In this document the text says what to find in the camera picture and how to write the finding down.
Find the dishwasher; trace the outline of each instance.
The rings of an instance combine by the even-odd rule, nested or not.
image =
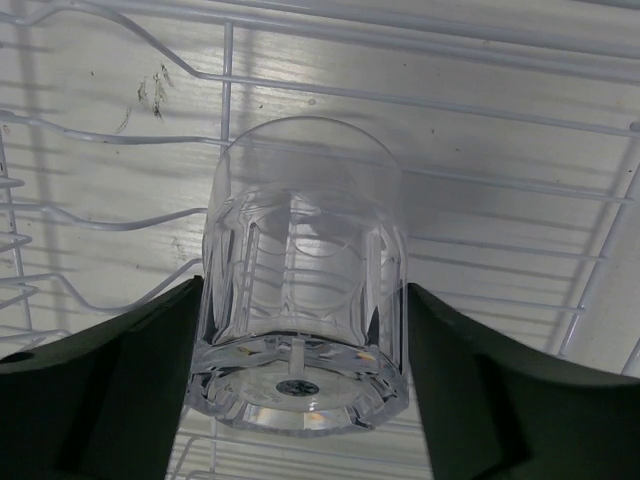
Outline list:
[[[297,117],[393,154],[410,281],[640,376],[637,6],[0,0],[0,357],[202,274],[221,152]],[[408,401],[304,441],[184,407],[166,478],[432,478]]]

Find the clear drinking glass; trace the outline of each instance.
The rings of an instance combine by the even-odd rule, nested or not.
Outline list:
[[[408,405],[400,170],[368,133],[292,117],[222,154],[188,402],[227,425],[313,437]]]

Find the glass base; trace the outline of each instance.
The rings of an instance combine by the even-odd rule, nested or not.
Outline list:
[[[188,402],[234,428],[295,437],[372,430],[408,406],[376,346],[272,333],[196,345]]]

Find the dishwasher rack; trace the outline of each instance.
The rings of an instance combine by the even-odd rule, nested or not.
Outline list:
[[[324,4],[321,2],[312,4],[285,4],[262,0],[227,0],[224,2],[204,3],[213,4],[214,7],[210,8],[207,5],[206,8],[201,8],[191,5],[179,5],[178,3],[154,4],[144,1],[94,0],[88,2],[84,0],[53,0],[38,6],[32,13],[24,16],[0,12],[0,25],[4,23],[14,25],[20,29],[28,29],[39,25],[49,17],[65,15],[67,12],[91,15],[99,17],[104,21],[118,24],[131,34],[137,36],[140,40],[146,42],[147,48],[155,49],[164,56],[167,65],[173,64],[195,79],[221,83],[219,136],[100,134],[67,128],[64,125],[45,121],[36,115],[28,113],[17,114],[6,109],[0,110],[0,124],[11,126],[22,125],[34,129],[44,129],[67,137],[68,139],[81,142],[94,142],[96,144],[140,146],[201,143],[224,148],[233,141],[233,137],[231,136],[233,116],[232,89],[234,86],[245,86],[268,88],[285,92],[304,92],[306,94],[344,99],[357,99],[375,102],[380,108],[384,108],[385,105],[416,107],[441,111],[447,114],[462,114],[484,119],[497,119],[543,127],[553,127],[555,129],[623,137],[633,141],[640,138],[640,123],[635,122],[630,123],[628,128],[622,128],[620,126],[609,126],[602,123],[589,123],[560,117],[556,118],[538,115],[536,113],[499,109],[491,106],[478,106],[462,102],[457,103],[448,100],[428,98],[427,96],[405,96],[400,92],[379,93],[357,88],[326,86],[321,83],[298,83],[291,80],[275,80],[262,76],[245,76],[233,73],[235,52],[234,35],[235,29],[237,28],[257,31],[265,30],[278,34],[311,36],[322,39],[330,38],[333,42],[344,42],[345,44],[354,43],[380,49],[406,50],[423,55],[432,54],[461,61],[480,62],[484,65],[494,65],[500,68],[543,72],[549,75],[562,75],[568,78],[578,77],[582,79],[593,79],[595,81],[637,85],[640,83],[640,71],[636,73],[629,69],[616,69],[583,61],[560,61],[555,57],[551,59],[534,57],[521,53],[517,49],[512,51],[493,50],[484,48],[484,45],[478,47],[477,42],[470,44],[469,39],[480,40],[485,43],[499,42],[500,44],[517,46],[518,48],[539,48],[545,51],[569,52],[577,55],[596,55],[599,57],[624,59],[625,61],[640,59],[640,49],[631,46],[599,41],[585,42],[560,35],[542,35],[506,28],[483,27],[472,24],[433,20],[420,16],[391,14],[389,12],[379,12],[365,8],[348,7],[330,3]],[[249,6],[251,8],[236,9],[235,7],[238,6]],[[175,17],[219,26],[219,28],[223,29],[224,40],[221,72],[213,73],[194,67],[187,59],[175,53],[149,30],[130,19],[130,15],[158,16],[162,18]],[[318,21],[319,19],[330,20],[330,22],[323,24]],[[363,28],[352,28],[353,25]],[[444,36],[447,39],[459,37],[464,39],[464,42],[443,43],[439,40],[438,36]],[[108,223],[76,216],[71,213],[72,208],[61,208],[52,203],[16,201],[14,195],[18,190],[14,189],[19,189],[19,187],[24,185],[24,182],[13,173],[11,155],[5,153],[3,146],[3,141],[6,142],[6,139],[6,131],[0,131],[0,192],[3,192],[0,212],[3,212],[7,221],[6,231],[0,232],[0,241],[2,242],[0,243],[0,253],[8,253],[11,255],[14,274],[0,278],[0,287],[6,291],[13,292],[8,298],[0,297],[0,310],[8,312],[10,311],[10,307],[15,308],[19,306],[23,316],[23,326],[12,327],[10,334],[0,337],[1,344],[11,345],[17,349],[24,350],[32,348],[44,341],[55,340],[71,334],[69,330],[64,328],[39,330],[34,327],[30,301],[41,292],[42,289],[39,285],[45,282],[57,282],[66,291],[68,296],[87,311],[113,315],[145,303],[171,285],[176,279],[185,274],[185,272],[191,271],[194,267],[197,268],[202,263],[201,258],[189,259],[139,300],[128,305],[117,307],[93,305],[85,298],[83,293],[81,293],[83,289],[80,288],[80,286],[76,288],[67,276],[62,273],[51,271],[29,274],[28,267],[24,265],[24,249],[31,244],[33,238],[30,235],[21,233],[20,222],[16,218],[20,213],[44,212],[56,221],[70,223],[83,229],[128,232],[145,229],[166,222],[173,222],[192,215],[202,216],[207,209],[194,206],[193,208],[143,220]],[[609,220],[607,220],[606,216],[599,217],[600,223],[596,225],[593,232],[594,248],[598,250],[596,253],[592,253],[593,248],[582,252],[565,251],[561,248],[539,248],[508,242],[500,243],[470,238],[455,238],[454,236],[446,235],[430,235],[423,232],[410,232],[412,233],[410,235],[410,241],[418,242],[421,245],[445,246],[447,248],[454,246],[471,248],[479,252],[498,251],[513,255],[577,262],[583,272],[582,276],[579,276],[580,280],[576,280],[576,285],[580,286],[581,291],[575,295],[577,302],[572,304],[553,304],[513,299],[500,295],[479,295],[447,289],[438,290],[436,288],[433,290],[435,294],[442,296],[447,301],[451,301],[454,305],[456,305],[456,301],[469,301],[473,304],[501,305],[516,309],[547,311],[557,315],[569,314],[570,318],[567,319],[567,321],[563,323],[558,320],[557,325],[554,326],[553,335],[559,341],[550,341],[547,346],[549,353],[567,356],[577,332],[583,326],[584,317],[602,282],[607,263],[621,235],[626,219],[636,203],[639,188],[638,183],[640,182],[638,169],[633,169],[633,176],[626,185],[626,192],[619,195],[596,191],[594,188],[589,187],[577,188],[561,183],[550,184],[544,181],[521,180],[491,174],[479,175],[453,169],[431,168],[424,165],[401,164],[401,167],[404,174],[408,176],[428,177],[436,181],[455,182],[461,185],[479,186],[481,188],[525,192],[531,195],[596,202],[603,205],[611,205],[616,209],[614,215],[612,215]],[[414,263],[424,259],[438,261],[438,258],[414,251],[412,251],[411,257]],[[443,258],[441,260],[444,263],[455,264],[456,262],[455,259]],[[462,311],[473,312],[473,309],[465,308],[464,306],[460,307],[460,309]],[[639,358],[640,339],[636,343],[635,348],[629,352],[628,360],[622,372],[626,374],[633,373]],[[188,421],[188,415],[189,413],[185,409],[183,412],[185,422]],[[416,475],[415,478],[421,478],[418,477],[418,475],[421,475],[420,472],[424,472],[425,469],[428,468],[426,464],[422,462],[383,459],[371,455],[340,454],[336,451],[332,451],[331,453],[322,453],[321,451],[312,452],[302,447],[296,447],[293,444],[272,446],[263,442],[246,439],[222,438],[218,435],[215,424],[213,424],[211,428],[212,431],[209,432],[209,434],[193,434],[188,431],[188,428],[186,431],[183,430],[179,432],[176,437],[176,451],[168,478],[245,478],[234,474],[222,475],[216,473],[215,452],[216,449],[220,448],[220,445],[224,445],[225,442],[227,445],[235,445],[239,448],[258,449],[257,452],[254,452],[255,458],[260,459],[262,458],[260,455],[263,455],[265,461],[270,458],[269,452],[272,449],[280,449],[279,451],[288,452],[287,455],[292,454],[295,456],[299,454],[301,457],[295,461],[300,465],[304,465],[304,462],[307,462],[307,468],[313,468],[314,464],[326,465],[327,459],[330,456],[331,462],[336,462],[337,464],[335,467],[337,470],[335,470],[335,472],[340,472],[344,475],[347,475],[348,472],[351,472],[352,476],[358,473],[364,474],[363,472],[365,471],[369,472],[367,475],[373,475],[372,470],[375,469],[371,469],[370,466],[374,463],[379,464],[380,468],[391,468],[389,472],[394,472],[396,471],[395,469],[401,468],[408,469],[407,471],[409,473],[406,474],[406,478],[414,478],[411,475]],[[417,419],[407,421],[400,419],[393,421],[390,422],[386,428],[395,431],[410,432],[412,435],[419,435],[420,433],[420,426]],[[185,474],[185,466],[189,463],[189,455],[197,456],[199,449],[205,451],[210,447],[213,449],[212,457],[209,458],[210,452],[206,455],[209,458],[210,469],[202,470],[195,468]],[[358,466],[358,462],[362,465],[369,466],[369,470],[359,469],[361,467]]]

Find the dark stain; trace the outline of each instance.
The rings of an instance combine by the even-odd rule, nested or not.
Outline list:
[[[160,80],[160,75],[155,74],[153,76],[153,81],[155,83],[156,93],[153,98],[153,107],[151,111],[153,112],[153,116],[158,120],[162,120],[162,112],[160,112],[160,105],[162,103],[167,103],[167,92],[162,86],[162,80]]]
[[[122,121],[120,126],[118,126],[118,128],[116,128],[116,131],[114,132],[116,135],[118,133],[122,132],[125,128],[127,128],[127,125],[129,125],[129,119],[130,118],[131,118],[131,107],[127,108],[127,111],[124,114],[124,120]]]
[[[180,244],[178,237],[176,237],[175,235],[173,236],[173,241],[171,242],[171,245],[176,249],[176,258],[183,262],[186,261],[187,254],[184,251],[183,246]]]
[[[138,102],[142,105],[142,108],[149,110],[149,97],[147,97],[147,79],[145,78],[140,82],[138,87]]]
[[[171,80],[171,76],[169,76],[169,70],[167,70],[167,67],[165,67],[164,63],[162,62],[160,62],[160,70],[162,71],[162,76],[164,77],[166,82],[169,84],[169,86],[175,88],[175,85],[173,84],[173,80]]]

